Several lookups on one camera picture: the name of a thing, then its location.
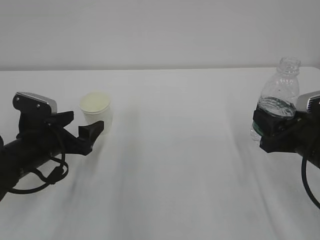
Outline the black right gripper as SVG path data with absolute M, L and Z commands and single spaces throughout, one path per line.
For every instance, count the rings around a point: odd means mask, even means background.
M 262 138 L 259 147 L 267 153 L 320 153 L 320 119 L 302 114 L 291 120 L 269 115 L 261 109 L 253 112 L 252 127 Z

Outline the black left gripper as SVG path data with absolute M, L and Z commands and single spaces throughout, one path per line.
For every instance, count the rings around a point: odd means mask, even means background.
M 44 119 L 44 127 L 48 129 L 47 151 L 53 156 L 62 153 L 87 156 L 104 131 L 104 121 L 99 120 L 90 125 L 79 126 L 78 136 L 74 136 L 64 128 L 73 120 L 73 111 L 51 114 Z

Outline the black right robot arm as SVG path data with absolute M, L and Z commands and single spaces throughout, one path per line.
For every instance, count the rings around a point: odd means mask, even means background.
M 260 134 L 260 148 L 267 153 L 297 153 L 320 167 L 320 121 L 311 113 L 296 112 L 293 118 L 277 118 L 257 108 L 253 122 Z

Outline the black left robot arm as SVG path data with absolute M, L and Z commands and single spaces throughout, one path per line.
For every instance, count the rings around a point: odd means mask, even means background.
M 0 197 L 6 194 L 37 193 L 63 180 L 69 173 L 66 156 L 87 156 L 97 138 L 104 131 L 104 122 L 79 126 L 78 136 L 65 127 L 74 120 L 73 111 L 36 117 L 22 113 L 16 139 L 0 145 Z M 17 189 L 16 185 L 28 174 L 35 174 L 43 182 L 31 189 Z

